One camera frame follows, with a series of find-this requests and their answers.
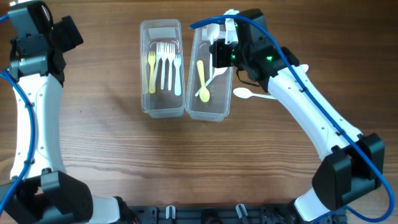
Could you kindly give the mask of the yellow plastic spoon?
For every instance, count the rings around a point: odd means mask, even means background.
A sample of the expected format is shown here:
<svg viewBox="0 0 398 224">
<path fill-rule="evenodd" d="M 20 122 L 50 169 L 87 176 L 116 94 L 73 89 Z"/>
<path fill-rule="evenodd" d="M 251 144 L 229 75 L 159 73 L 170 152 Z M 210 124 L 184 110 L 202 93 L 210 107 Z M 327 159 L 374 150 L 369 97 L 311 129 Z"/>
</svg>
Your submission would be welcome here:
<svg viewBox="0 0 398 224">
<path fill-rule="evenodd" d="M 197 70 L 198 70 L 198 75 L 200 78 L 200 91 L 199 91 L 199 97 L 202 102 L 207 103 L 210 100 L 210 92 L 207 89 L 205 85 L 205 71 L 204 71 L 204 64 L 202 60 L 197 61 Z"/>
</svg>

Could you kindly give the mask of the white plastic fork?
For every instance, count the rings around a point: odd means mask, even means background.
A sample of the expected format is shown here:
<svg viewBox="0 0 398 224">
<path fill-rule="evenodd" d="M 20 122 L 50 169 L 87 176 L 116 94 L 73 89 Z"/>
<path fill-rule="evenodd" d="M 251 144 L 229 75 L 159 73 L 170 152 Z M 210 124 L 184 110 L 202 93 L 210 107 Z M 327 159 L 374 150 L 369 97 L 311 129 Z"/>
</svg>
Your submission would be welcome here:
<svg viewBox="0 0 398 224">
<path fill-rule="evenodd" d="M 175 45 L 174 43 L 169 43 L 168 46 L 168 61 L 169 61 L 169 72 L 168 72 L 168 91 L 172 90 L 172 65 L 175 58 Z"/>
<path fill-rule="evenodd" d="M 157 79 L 157 73 L 159 69 L 159 63 L 161 58 L 164 55 L 164 43 L 163 42 L 157 42 L 157 48 L 156 48 L 156 61 L 155 61 L 155 70 L 154 70 L 154 79 L 152 83 L 152 88 L 155 89 L 156 86 L 156 79 Z"/>
<path fill-rule="evenodd" d="M 161 57 L 162 70 L 161 70 L 161 76 L 160 76 L 160 89 L 163 90 L 164 85 L 165 85 L 165 63 L 166 63 L 167 56 L 168 56 L 168 43 L 162 42 L 161 50 L 162 50 L 162 57 Z"/>
</svg>

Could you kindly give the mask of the light blue plastic fork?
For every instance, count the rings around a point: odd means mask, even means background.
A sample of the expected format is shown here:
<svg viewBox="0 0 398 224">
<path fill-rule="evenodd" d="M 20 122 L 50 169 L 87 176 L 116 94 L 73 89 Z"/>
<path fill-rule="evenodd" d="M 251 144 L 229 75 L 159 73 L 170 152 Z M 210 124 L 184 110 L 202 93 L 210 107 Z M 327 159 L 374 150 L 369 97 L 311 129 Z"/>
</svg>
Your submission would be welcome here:
<svg viewBox="0 0 398 224">
<path fill-rule="evenodd" d="M 175 67 L 175 89 L 174 93 L 176 96 L 180 96 L 182 94 L 181 81 L 180 81 L 180 67 L 181 67 L 181 55 L 177 54 L 174 60 Z"/>
</svg>

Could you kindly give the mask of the yellow plastic fork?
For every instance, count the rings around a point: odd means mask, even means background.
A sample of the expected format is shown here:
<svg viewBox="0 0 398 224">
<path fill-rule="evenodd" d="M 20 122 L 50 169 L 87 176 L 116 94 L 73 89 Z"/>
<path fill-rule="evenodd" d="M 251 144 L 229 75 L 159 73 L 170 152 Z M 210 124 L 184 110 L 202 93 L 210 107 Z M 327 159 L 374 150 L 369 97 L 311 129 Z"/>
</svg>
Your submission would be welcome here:
<svg viewBox="0 0 398 224">
<path fill-rule="evenodd" d="M 155 51 L 150 51 L 148 56 L 148 63 L 150 65 L 150 76 L 149 76 L 149 93 L 155 93 L 154 83 L 154 69 L 155 69 L 156 54 Z"/>
</svg>

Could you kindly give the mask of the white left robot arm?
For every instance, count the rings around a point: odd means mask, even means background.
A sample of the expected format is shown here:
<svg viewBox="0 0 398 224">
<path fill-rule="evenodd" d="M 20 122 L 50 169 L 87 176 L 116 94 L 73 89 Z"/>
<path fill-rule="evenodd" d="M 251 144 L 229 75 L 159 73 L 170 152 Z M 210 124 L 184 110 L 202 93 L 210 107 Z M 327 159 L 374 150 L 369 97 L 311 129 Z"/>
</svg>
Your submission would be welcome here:
<svg viewBox="0 0 398 224">
<path fill-rule="evenodd" d="M 17 146 L 1 211 L 18 223 L 116 223 L 114 197 L 96 197 L 69 176 L 60 150 L 64 53 L 83 43 L 70 16 L 55 22 L 43 1 L 14 1 L 6 19 L 16 36 L 2 77 L 17 101 Z"/>
</svg>

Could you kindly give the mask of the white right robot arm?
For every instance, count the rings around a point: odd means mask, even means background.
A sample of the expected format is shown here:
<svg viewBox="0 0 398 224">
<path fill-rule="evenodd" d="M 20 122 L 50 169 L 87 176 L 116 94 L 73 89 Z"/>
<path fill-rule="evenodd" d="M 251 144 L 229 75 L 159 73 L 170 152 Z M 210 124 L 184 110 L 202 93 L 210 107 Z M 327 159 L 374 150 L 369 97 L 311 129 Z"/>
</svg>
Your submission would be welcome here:
<svg viewBox="0 0 398 224">
<path fill-rule="evenodd" d="M 338 213 L 350 210 L 351 202 L 388 186 L 382 174 L 383 140 L 376 134 L 364 135 L 329 104 L 298 58 L 271 36 L 260 10 L 212 17 L 194 28 L 210 24 L 223 24 L 234 32 L 234 37 L 210 45 L 213 65 L 247 72 L 250 85 L 261 87 L 289 111 L 321 160 L 311 188 L 286 206 L 285 220 L 335 221 Z"/>
</svg>

